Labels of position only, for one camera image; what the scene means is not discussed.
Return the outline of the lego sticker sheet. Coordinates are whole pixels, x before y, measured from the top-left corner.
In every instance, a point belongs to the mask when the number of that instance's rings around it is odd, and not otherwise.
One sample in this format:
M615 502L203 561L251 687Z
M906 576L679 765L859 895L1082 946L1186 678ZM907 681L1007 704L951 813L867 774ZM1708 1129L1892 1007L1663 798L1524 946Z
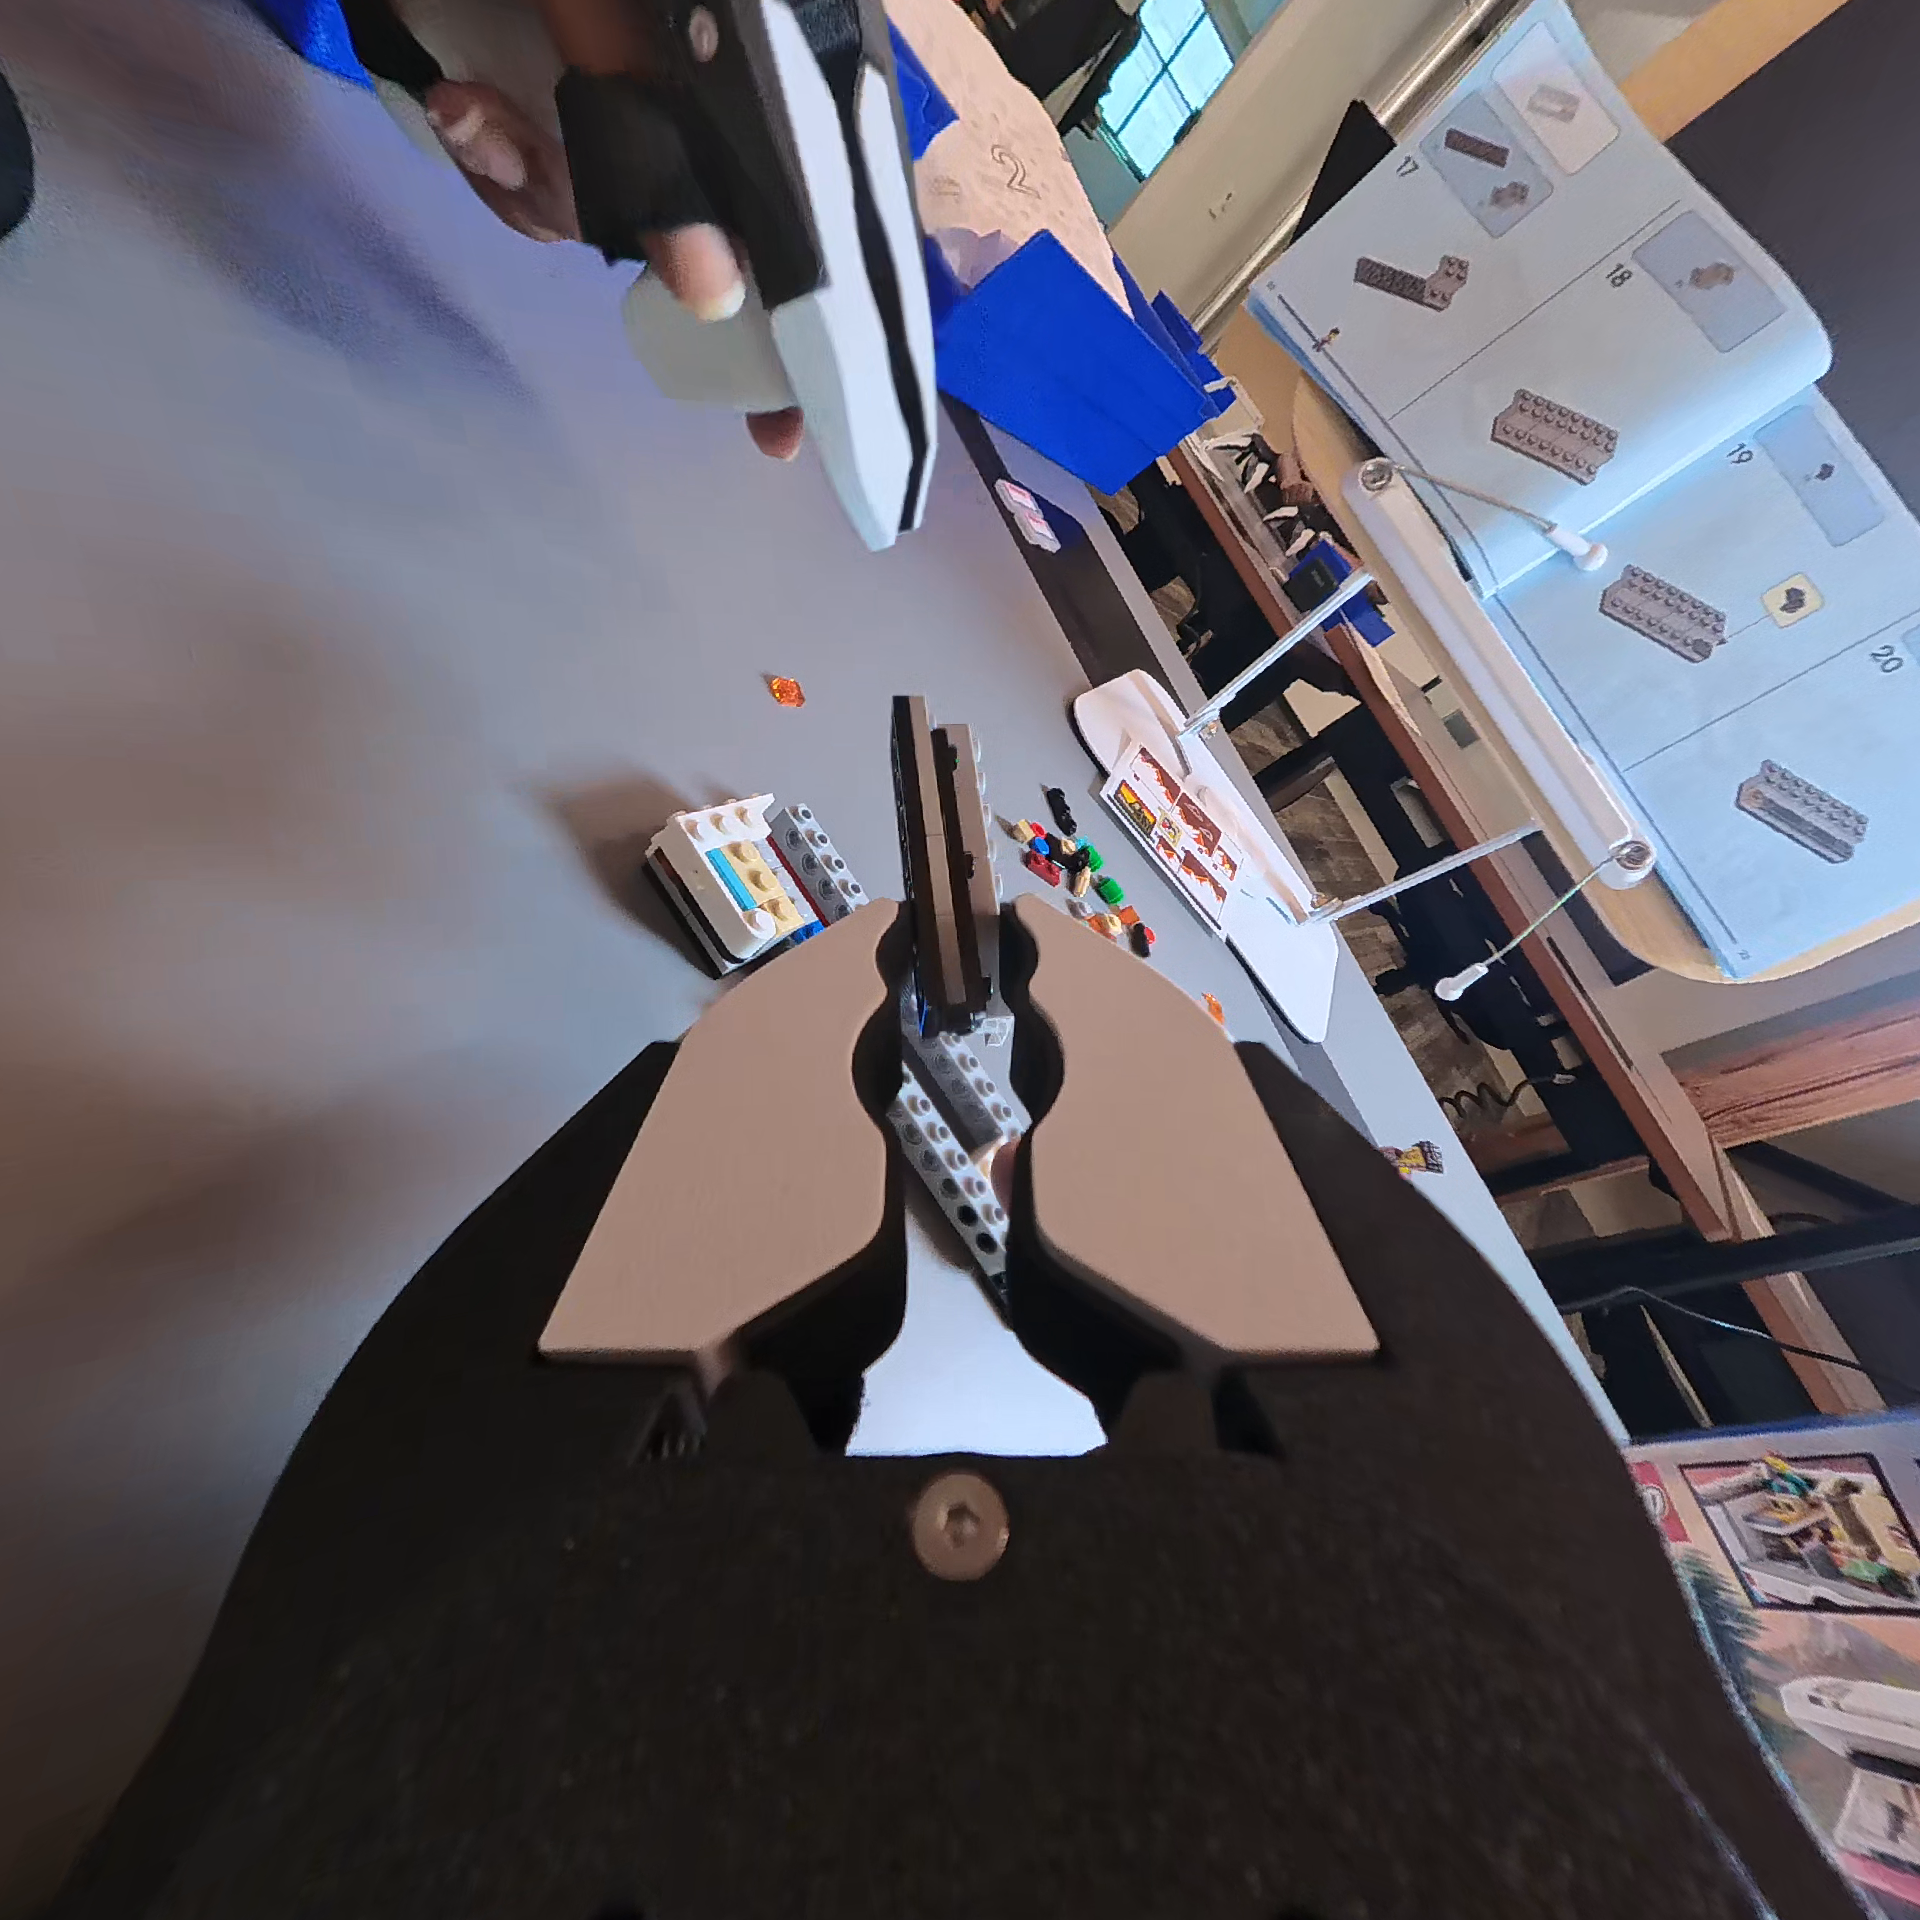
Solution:
M1194 913L1214 934L1226 934L1243 859L1210 807L1131 736L1119 739L1099 798Z

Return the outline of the grey black lego block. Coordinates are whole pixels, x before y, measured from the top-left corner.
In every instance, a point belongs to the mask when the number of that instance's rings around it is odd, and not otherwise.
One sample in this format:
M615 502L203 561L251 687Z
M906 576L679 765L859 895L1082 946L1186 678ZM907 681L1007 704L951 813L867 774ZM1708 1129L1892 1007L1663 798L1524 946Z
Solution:
M892 701L902 898L914 933L912 1027L972 1040L1005 1014L1000 889L975 736L939 723L920 694Z

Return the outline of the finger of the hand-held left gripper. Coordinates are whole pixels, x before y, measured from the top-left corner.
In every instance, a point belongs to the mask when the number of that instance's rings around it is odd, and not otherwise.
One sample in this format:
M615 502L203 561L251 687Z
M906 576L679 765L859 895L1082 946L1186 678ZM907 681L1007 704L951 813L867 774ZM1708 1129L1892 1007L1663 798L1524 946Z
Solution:
M774 304L770 329L839 504L863 546L882 550L900 534L909 431L859 241L844 120L794 9L763 3L762 18L822 261L821 282Z
M896 394L907 426L907 480L899 529L923 523L928 481L938 461L942 403L935 375L932 319L923 257L923 227L899 88L896 48L879 2L858 6L867 77L858 93L858 135L867 161L871 201L892 261L899 315L886 319L886 341L899 347Z

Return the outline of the lego set box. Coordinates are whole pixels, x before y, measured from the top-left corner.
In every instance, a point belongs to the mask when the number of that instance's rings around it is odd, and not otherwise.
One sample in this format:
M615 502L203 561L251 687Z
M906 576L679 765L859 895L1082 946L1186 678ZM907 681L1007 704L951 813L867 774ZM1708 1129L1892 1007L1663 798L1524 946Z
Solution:
M1626 1450L1799 1807L1877 1914L1917 1914L1916 1407Z

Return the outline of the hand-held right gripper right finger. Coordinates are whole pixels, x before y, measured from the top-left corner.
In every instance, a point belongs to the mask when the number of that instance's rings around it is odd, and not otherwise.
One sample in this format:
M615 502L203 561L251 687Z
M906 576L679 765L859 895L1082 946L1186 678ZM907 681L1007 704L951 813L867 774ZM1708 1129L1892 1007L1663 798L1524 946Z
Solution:
M1232 1037L1059 904L999 918L1029 1112L1005 1317L1055 1375L1367 1362L1367 1310Z

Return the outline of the grey lego chassis assembly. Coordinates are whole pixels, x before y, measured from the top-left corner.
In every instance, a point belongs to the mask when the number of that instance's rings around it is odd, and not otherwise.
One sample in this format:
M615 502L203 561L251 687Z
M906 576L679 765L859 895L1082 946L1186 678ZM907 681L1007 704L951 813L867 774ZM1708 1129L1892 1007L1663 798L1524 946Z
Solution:
M669 813L645 867L718 976L804 946L871 898L818 816L767 793ZM989 998L975 1026L938 1034L912 987L900 1018L902 1069L886 1120L902 1162L1004 1306L1011 1226L995 1167L1029 1127L1011 1083L1015 1022Z

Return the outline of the pile of small lego pieces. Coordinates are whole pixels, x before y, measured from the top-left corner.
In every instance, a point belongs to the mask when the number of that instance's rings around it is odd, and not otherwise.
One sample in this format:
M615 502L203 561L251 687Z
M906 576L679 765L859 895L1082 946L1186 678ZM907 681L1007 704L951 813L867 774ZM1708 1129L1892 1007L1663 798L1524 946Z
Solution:
M1158 933L1127 895L1062 786L1040 789L1038 813L996 809L991 825L1005 839L1019 871L1051 889L1077 923L1134 958L1154 958Z

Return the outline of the crumpled white paper bag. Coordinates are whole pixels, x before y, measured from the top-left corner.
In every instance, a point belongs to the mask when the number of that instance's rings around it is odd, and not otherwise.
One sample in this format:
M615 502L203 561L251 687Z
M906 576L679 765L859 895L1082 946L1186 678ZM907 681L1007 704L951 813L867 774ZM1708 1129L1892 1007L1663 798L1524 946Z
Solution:
M917 193L920 226L958 285L973 291L1050 235L1115 305L1127 305L1108 235L1040 98L958 3L888 2L885 10L954 109L917 159Z

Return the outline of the paned window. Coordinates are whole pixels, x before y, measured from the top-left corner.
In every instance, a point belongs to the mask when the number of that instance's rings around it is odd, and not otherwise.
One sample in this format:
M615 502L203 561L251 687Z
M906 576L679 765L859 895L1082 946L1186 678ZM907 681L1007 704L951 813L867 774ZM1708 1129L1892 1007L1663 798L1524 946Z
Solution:
M1141 2L1136 10L1136 42L1102 88L1095 125L1141 182L1232 73L1237 41L1221 13L1210 2Z

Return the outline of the lego instruction booklet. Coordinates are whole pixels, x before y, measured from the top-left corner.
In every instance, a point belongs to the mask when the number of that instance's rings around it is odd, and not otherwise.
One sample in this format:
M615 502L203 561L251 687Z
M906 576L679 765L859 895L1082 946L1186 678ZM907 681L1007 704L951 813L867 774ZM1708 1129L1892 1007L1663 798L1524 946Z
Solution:
M1567 825L1727 977L1916 904L1916 515L1814 309L1528 3L1245 297L1340 486Z

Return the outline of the person's left hand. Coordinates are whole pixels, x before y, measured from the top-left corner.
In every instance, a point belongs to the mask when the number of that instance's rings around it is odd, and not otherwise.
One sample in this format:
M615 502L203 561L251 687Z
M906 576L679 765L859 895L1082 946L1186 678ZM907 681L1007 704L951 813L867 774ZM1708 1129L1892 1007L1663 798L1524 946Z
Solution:
M394 9L445 73L424 91L423 117L471 192L504 226L534 241L578 241L570 166L546 96L567 69L651 79L664 50L656 3L408 2ZM686 223L646 231L640 250L650 279L696 322L732 319L744 304L744 262L723 227ZM767 458L788 464L799 455L799 408L748 416L744 425Z

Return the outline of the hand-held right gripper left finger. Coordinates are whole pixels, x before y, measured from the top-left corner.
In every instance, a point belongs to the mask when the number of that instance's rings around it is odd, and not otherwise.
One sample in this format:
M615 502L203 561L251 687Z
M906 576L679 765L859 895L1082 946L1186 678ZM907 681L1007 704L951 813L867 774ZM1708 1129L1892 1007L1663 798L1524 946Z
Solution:
M906 1318L909 926L863 903L720 991L667 1065L538 1347L858 1390Z

